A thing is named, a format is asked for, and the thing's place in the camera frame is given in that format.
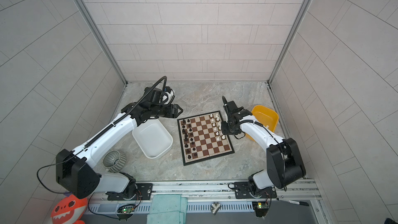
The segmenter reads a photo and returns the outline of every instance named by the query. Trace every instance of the gray marble surface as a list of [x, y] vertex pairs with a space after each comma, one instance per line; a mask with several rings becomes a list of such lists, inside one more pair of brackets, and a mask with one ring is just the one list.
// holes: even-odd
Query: gray marble surface
[[[122, 97], [119, 109], [130, 102], [137, 101], [144, 88], [152, 83], [130, 83]], [[202, 113], [220, 111], [226, 120], [222, 96], [228, 101], [235, 101], [238, 107], [252, 110], [256, 105], [273, 109], [271, 98], [264, 82], [168, 82], [178, 104], [184, 112], [179, 118]], [[266, 153], [254, 141], [244, 137], [235, 139], [230, 136], [235, 153], [184, 166], [182, 162], [180, 137], [177, 120], [159, 118], [164, 127], [173, 137], [172, 149], [160, 159], [147, 158], [131, 133], [125, 135], [111, 150], [119, 150], [126, 154], [127, 162], [123, 172], [137, 181], [169, 181], [169, 180], [213, 180], [213, 179], [246, 179], [251, 174], [266, 168]], [[283, 136], [278, 124], [275, 133]], [[102, 160], [95, 167], [97, 172], [105, 172]]]

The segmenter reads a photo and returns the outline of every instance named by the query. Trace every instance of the tiled wall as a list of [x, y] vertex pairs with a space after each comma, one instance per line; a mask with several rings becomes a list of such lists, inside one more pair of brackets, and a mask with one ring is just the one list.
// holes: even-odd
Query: tiled wall
[[104, 127], [122, 89], [72, 0], [0, 0], [0, 223], [43, 222], [62, 195], [37, 169]]
[[128, 81], [265, 81], [302, 0], [84, 2]]
[[272, 87], [334, 222], [398, 220], [398, 0], [312, 0]]

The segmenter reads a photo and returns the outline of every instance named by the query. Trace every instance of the teal cloth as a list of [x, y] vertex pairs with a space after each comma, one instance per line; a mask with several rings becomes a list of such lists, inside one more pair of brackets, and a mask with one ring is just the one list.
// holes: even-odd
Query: teal cloth
[[185, 224], [188, 200], [181, 195], [155, 195], [147, 224]]

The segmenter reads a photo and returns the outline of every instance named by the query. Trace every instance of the orange plush toy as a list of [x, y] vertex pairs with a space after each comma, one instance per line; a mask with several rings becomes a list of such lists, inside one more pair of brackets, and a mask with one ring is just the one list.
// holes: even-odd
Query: orange plush toy
[[74, 195], [63, 198], [51, 212], [53, 224], [84, 224], [79, 220], [88, 205], [87, 198], [78, 199]]

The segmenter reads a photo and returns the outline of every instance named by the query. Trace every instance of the metal corner post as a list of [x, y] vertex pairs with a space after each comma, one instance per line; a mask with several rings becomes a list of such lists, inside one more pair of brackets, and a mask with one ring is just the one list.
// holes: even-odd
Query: metal corner post
[[292, 25], [292, 28], [290, 29], [290, 32], [287, 36], [287, 39], [283, 45], [282, 51], [279, 54], [278, 60], [276, 61], [275, 67], [272, 70], [271, 76], [268, 80], [269, 85], [271, 86], [272, 82], [275, 79], [276, 73], [278, 72], [278, 69], [281, 67], [283, 58], [286, 56], [287, 51], [289, 50], [289, 47], [293, 41], [294, 36], [297, 33], [297, 30], [300, 27], [300, 24], [305, 16], [305, 13], [307, 12], [309, 6], [311, 4], [311, 0], [303, 0], [300, 10], [297, 13], [296, 19]]
[[124, 77], [122, 71], [120, 70], [119, 66], [117, 65], [115, 58], [113, 57], [111, 51], [109, 50], [106, 42], [104, 41], [104, 38], [101, 35], [101, 32], [97, 28], [97, 25], [94, 23], [93, 18], [91, 17], [90, 13], [88, 12], [88, 9], [86, 5], [84, 4], [83, 0], [73, 0], [79, 9], [80, 13], [82, 14], [84, 20], [86, 21], [88, 27], [90, 28], [91, 32], [93, 33], [95, 39], [97, 40], [99, 46], [103, 50], [104, 54], [108, 58], [108, 60], [111, 62], [112, 66], [115, 68], [116, 72], [118, 73], [120, 79], [122, 80], [123, 84], [126, 86], [127, 85], [127, 80]]

